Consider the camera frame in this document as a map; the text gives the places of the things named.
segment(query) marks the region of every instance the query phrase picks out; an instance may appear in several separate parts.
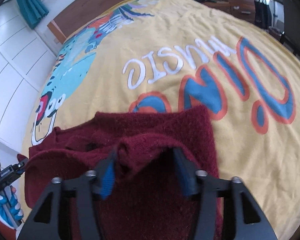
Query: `black tote bag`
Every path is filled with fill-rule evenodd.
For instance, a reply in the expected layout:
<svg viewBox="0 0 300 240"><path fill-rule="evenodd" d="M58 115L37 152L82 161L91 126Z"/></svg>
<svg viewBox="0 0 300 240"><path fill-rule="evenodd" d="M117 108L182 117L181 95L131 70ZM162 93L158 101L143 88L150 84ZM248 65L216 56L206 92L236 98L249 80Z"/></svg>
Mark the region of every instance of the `black tote bag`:
<svg viewBox="0 0 300 240"><path fill-rule="evenodd" d="M268 29L272 26L272 16L269 5L266 0L254 1L256 8L255 25L261 29Z"/></svg>

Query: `blue gripper pad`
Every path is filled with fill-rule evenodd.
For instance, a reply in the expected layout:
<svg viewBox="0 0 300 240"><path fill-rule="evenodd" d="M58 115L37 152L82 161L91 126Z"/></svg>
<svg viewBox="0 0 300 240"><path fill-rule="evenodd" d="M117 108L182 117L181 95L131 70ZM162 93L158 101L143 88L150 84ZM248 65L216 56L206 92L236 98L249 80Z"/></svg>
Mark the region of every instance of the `blue gripper pad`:
<svg viewBox="0 0 300 240"><path fill-rule="evenodd" d="M100 188L100 197L104 200L111 195L114 182L114 154L110 154L108 158L102 160L96 166L98 176L98 186Z"/></svg>
<svg viewBox="0 0 300 240"><path fill-rule="evenodd" d="M195 172L198 170L196 165L187 160L181 148L173 149L175 170L184 196L190 197L200 193Z"/></svg>

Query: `curtain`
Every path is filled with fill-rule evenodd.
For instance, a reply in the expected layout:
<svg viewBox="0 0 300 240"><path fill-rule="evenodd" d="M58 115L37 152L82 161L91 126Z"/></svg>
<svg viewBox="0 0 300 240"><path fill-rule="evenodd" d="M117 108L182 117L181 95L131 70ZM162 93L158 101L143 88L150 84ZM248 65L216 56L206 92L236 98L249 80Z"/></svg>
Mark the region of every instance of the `curtain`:
<svg viewBox="0 0 300 240"><path fill-rule="evenodd" d="M17 0L17 3L31 29L34 29L49 12L40 0Z"/></svg>

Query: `maroon sweater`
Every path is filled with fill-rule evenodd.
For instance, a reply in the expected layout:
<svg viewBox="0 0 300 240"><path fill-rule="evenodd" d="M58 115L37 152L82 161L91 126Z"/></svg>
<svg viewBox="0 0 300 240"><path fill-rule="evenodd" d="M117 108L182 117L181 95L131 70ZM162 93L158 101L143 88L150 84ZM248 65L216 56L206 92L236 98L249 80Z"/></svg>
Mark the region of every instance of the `maroon sweater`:
<svg viewBox="0 0 300 240"><path fill-rule="evenodd" d="M53 177L79 177L116 149L112 195L96 204L106 239L184 240L199 205L182 196L173 160L161 154L169 147L181 147L187 159L218 177L205 106L174 114L96 113L80 126L56 127L41 144L29 149L26 203L32 208ZM80 239L74 214L72 210L73 237ZM218 214L217 238L221 221Z"/></svg>

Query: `turquoise cartoon character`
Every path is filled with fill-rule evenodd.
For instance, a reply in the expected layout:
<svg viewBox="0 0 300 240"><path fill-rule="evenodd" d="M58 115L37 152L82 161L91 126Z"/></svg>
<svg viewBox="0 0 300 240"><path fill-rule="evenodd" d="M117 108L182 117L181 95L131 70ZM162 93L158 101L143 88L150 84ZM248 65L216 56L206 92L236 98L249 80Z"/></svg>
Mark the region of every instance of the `turquoise cartoon character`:
<svg viewBox="0 0 300 240"><path fill-rule="evenodd" d="M43 89L36 110L36 119L32 129L32 145L41 143L52 132L58 109L87 75L96 57L96 52L93 50L100 42L115 29L132 23L133 17L153 16L132 10L141 7L144 6L138 4L138 1L120 6L106 16L89 23L65 42L58 56L58 63ZM77 56L83 51L85 56L76 61ZM36 128L44 118L50 118L49 129L44 136L37 139Z"/></svg>

